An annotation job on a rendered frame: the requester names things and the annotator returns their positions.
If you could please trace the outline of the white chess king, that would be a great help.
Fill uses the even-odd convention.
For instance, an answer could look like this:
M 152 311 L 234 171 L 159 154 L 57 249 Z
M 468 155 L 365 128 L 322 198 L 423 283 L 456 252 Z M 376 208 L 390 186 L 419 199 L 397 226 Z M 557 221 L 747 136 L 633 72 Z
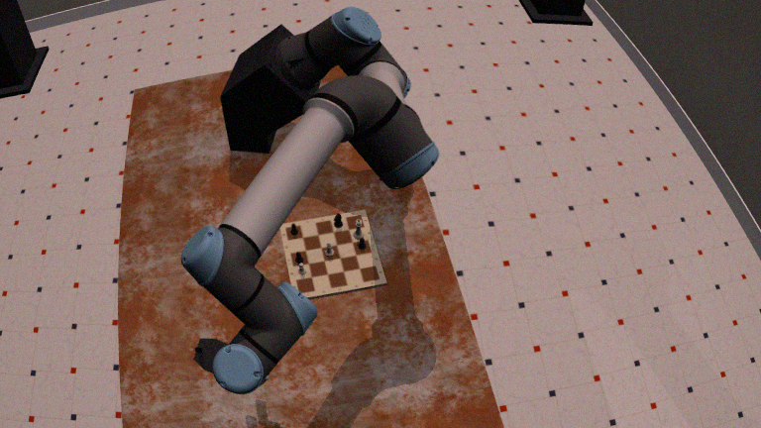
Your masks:
M 354 232 L 354 238 L 361 239 L 364 237 L 364 232 L 361 230 L 361 226 L 362 226 L 361 219 L 356 220 L 356 226 L 357 226 L 357 230 Z

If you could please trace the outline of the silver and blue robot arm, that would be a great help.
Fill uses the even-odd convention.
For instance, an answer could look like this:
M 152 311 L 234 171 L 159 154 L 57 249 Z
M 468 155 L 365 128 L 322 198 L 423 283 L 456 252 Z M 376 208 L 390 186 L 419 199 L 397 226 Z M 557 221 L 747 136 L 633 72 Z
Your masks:
M 336 65 L 351 76 L 312 94 L 301 119 L 219 228 L 201 228 L 181 253 L 197 283 L 244 323 L 212 364 L 217 382 L 236 394 L 256 390 L 317 317 L 316 306 L 299 290 L 285 281 L 274 286 L 255 264 L 339 144 L 349 141 L 391 189 L 412 184 L 439 157 L 405 103 L 410 79 L 380 42 L 372 16 L 347 7 L 296 36 L 275 51 L 293 86 L 309 90 Z

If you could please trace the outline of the brown and cream chessboard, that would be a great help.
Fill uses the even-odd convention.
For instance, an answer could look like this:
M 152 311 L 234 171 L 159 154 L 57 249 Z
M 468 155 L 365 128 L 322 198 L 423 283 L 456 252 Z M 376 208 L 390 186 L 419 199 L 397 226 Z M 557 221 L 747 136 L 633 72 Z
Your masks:
M 281 238 L 292 286 L 307 298 L 314 298 L 387 284 L 366 210 L 341 214 L 343 226 L 336 228 L 336 215 L 284 223 Z M 362 220 L 366 248 L 354 238 L 356 220 Z M 297 235 L 292 235 L 295 223 Z M 327 243 L 334 255 L 327 257 Z M 296 253 L 303 257 L 305 274 L 298 272 Z

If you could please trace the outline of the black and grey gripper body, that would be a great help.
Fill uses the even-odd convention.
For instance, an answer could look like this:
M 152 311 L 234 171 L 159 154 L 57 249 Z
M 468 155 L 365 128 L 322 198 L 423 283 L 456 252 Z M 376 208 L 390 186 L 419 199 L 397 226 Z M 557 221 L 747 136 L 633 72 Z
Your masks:
M 213 373 L 212 364 L 217 352 L 229 344 L 217 339 L 200 339 L 195 348 L 194 360 L 206 371 Z

